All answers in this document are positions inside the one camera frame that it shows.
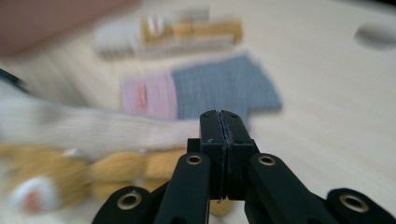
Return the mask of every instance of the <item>plush toy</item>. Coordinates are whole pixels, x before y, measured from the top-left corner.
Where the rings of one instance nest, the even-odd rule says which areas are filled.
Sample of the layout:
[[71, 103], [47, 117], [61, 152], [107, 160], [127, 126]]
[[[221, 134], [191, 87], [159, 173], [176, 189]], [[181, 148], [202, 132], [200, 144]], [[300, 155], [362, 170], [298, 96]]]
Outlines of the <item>plush toy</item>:
[[[0, 159], [8, 161], [9, 205], [16, 210], [40, 214], [70, 206], [89, 194], [105, 201], [117, 189], [134, 185], [144, 177], [143, 188], [154, 190], [168, 181], [185, 149], [142, 154], [124, 151], [96, 162], [88, 162], [76, 149], [0, 144]], [[224, 216], [231, 201], [213, 201], [210, 212]]]

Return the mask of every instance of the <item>pink cloth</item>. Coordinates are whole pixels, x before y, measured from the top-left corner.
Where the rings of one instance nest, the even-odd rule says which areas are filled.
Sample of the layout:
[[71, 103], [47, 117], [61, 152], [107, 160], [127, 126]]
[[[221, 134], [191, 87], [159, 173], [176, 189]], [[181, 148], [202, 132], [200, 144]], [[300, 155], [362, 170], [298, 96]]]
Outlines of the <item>pink cloth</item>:
[[177, 119], [175, 82], [170, 72], [132, 77], [121, 84], [122, 110], [158, 119]]

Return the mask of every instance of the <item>gray cloth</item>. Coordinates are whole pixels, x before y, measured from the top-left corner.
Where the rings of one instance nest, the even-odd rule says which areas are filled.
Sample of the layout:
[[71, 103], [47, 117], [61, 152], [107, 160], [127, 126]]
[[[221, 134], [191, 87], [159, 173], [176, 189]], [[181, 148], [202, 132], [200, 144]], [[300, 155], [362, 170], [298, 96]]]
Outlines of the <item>gray cloth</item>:
[[213, 109], [228, 110], [248, 126], [249, 111], [282, 108], [273, 84], [247, 55], [178, 68], [172, 76], [178, 119], [196, 119]]

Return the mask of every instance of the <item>yellow plush toy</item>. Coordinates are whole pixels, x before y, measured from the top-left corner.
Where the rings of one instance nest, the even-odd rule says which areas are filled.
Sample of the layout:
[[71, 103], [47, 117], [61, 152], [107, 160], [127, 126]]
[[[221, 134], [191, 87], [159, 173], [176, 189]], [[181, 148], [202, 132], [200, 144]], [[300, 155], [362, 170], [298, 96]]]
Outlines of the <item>yellow plush toy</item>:
[[[0, 159], [10, 164], [9, 205], [31, 214], [45, 213], [84, 200], [89, 194], [105, 201], [117, 189], [144, 177], [143, 188], [154, 190], [168, 181], [185, 149], [142, 154], [118, 152], [96, 162], [75, 149], [24, 144], [0, 144]], [[210, 212], [224, 216], [231, 201], [210, 204]]]

